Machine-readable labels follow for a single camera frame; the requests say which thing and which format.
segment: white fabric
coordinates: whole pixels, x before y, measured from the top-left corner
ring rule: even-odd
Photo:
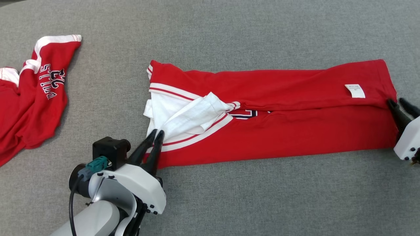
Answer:
[[[0,79],[10,81],[19,86],[19,75],[18,71],[14,68],[0,68]]]
[[[229,108],[211,92],[191,102],[152,92],[143,114],[150,118],[148,134],[162,129],[165,140],[171,140],[204,133]]]
[[[191,134],[191,136],[187,136],[182,141],[178,141],[178,142],[173,141],[173,139],[171,139],[170,141],[168,141],[170,143],[168,143],[167,145],[164,145],[162,147],[162,152],[167,152],[167,151],[171,151],[171,150],[180,149],[180,148],[183,148],[183,147],[187,147],[191,144],[194,144],[196,142],[199,142],[199,141],[209,137],[210,135],[214,134],[219,129],[223,128],[225,125],[227,125],[233,119],[234,118],[231,115],[227,115],[227,114],[220,115],[220,119],[216,120],[215,124],[213,124],[204,133],[202,133],[200,135],[192,135]]]
[[[40,61],[29,59],[29,60],[26,60],[25,66],[21,69],[21,73],[26,69],[32,70],[34,71],[34,73],[37,73],[40,67],[41,67]]]

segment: black cable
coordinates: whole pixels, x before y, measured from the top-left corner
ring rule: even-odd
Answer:
[[[76,192],[77,186],[79,185],[81,179],[83,179],[83,175],[80,175],[77,178],[76,182],[74,182],[73,187],[71,188],[71,192],[70,192],[70,201],[68,203],[68,216],[70,218],[70,228],[71,228],[71,233],[73,234],[73,236],[77,236],[76,228],[74,227],[73,197],[74,197],[74,193]]]

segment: teal connector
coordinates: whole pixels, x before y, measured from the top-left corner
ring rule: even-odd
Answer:
[[[108,167],[108,159],[104,156],[98,157],[86,165],[85,168],[77,172],[78,176],[83,175],[81,181],[87,181],[93,174],[100,172]]]

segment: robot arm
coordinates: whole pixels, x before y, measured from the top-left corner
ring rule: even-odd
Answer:
[[[95,142],[94,160],[78,165],[69,179],[70,188],[77,185],[76,193],[91,199],[88,207],[74,217],[76,234],[72,233],[70,220],[51,236],[137,236],[145,213],[162,214],[166,194],[162,179],[155,175],[164,132],[156,133],[154,130],[129,158],[126,153],[131,146],[127,140],[105,137]]]
[[[411,160],[412,164],[420,161],[420,109],[404,98],[399,99],[402,108],[413,118],[405,115],[399,105],[388,100],[395,124],[398,128],[397,143],[394,151],[401,160]]]

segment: red stripe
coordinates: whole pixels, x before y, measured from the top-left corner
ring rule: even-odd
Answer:
[[[227,116],[228,114],[226,114],[225,113],[225,115],[220,119],[220,120],[218,120],[218,121],[216,121],[216,122],[214,122],[209,128],[211,128],[211,127],[213,127],[213,126],[215,126],[217,123],[219,123],[219,122],[221,122],[224,118],[226,118],[226,116]],[[188,140],[190,140],[190,139],[192,139],[192,138],[195,138],[195,137],[197,137],[197,136],[199,136],[199,134],[196,134],[196,135],[193,135],[193,136],[191,136],[191,137],[189,137],[189,138],[187,138],[187,139],[183,139],[183,140],[179,140],[179,141],[176,141],[176,142],[172,142],[172,143],[165,143],[165,144],[163,144],[162,146],[168,146],[168,145],[173,145],[173,144],[177,144],[177,143],[182,143],[182,142],[185,142],[185,141],[188,141]]]
[[[174,92],[171,92],[171,91],[168,91],[168,90],[164,90],[164,89],[150,88],[150,90],[163,91],[163,92],[167,92],[167,93],[170,93],[170,94],[173,94],[173,95],[176,95],[176,96],[178,96],[178,97],[182,97],[182,98],[185,98],[185,99],[188,99],[188,100],[191,100],[191,101],[193,101],[193,100],[194,100],[194,99],[192,99],[192,98],[189,98],[189,97],[186,97],[186,96],[182,96],[181,94],[177,94],[177,93],[174,93]]]
[[[165,144],[163,144],[162,146],[168,146],[168,145],[172,145],[172,144],[182,143],[182,142],[185,142],[185,141],[190,140],[190,139],[192,139],[192,138],[194,138],[194,137],[197,137],[197,136],[198,136],[198,134],[193,135],[193,136],[191,136],[191,137],[189,137],[189,138],[187,138],[187,139],[179,140],[179,141],[172,142],[172,143],[165,143]]]

